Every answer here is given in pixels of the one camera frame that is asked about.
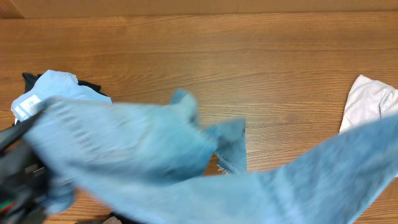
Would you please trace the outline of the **blue denim jeans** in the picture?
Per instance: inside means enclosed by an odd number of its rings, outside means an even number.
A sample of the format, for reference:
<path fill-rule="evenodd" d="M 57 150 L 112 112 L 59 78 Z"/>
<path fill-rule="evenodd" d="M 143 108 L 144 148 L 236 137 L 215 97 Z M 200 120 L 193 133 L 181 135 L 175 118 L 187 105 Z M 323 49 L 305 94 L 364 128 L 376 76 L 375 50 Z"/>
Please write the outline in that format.
<path fill-rule="evenodd" d="M 142 223 L 352 223 L 397 175 L 397 116 L 246 173 L 245 122 L 208 129 L 185 92 L 168 105 L 49 98 L 24 139 L 55 180 Z"/>

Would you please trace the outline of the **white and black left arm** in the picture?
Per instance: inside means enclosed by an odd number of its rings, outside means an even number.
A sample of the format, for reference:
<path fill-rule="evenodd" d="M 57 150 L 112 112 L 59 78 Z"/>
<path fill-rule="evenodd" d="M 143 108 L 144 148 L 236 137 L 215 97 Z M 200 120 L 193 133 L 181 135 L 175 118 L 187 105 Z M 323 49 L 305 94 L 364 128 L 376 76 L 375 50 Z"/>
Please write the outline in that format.
<path fill-rule="evenodd" d="M 44 163 L 23 135 L 40 117 L 29 119 L 1 131 L 1 224 L 41 224 L 49 189 Z"/>

